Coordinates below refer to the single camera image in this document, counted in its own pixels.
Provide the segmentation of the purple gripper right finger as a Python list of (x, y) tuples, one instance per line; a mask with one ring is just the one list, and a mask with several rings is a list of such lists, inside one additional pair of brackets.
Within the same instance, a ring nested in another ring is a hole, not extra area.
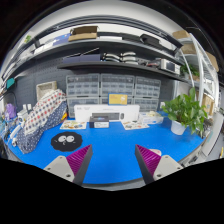
[(159, 150), (135, 146), (135, 156), (145, 184), (150, 184), (182, 169), (169, 155), (161, 156)]

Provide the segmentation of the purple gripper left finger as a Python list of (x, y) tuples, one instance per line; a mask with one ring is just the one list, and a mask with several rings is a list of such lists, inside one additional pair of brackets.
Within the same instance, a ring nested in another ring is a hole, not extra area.
[(88, 145), (73, 152), (67, 157), (56, 157), (44, 168), (44, 170), (81, 186), (92, 155), (92, 145)]

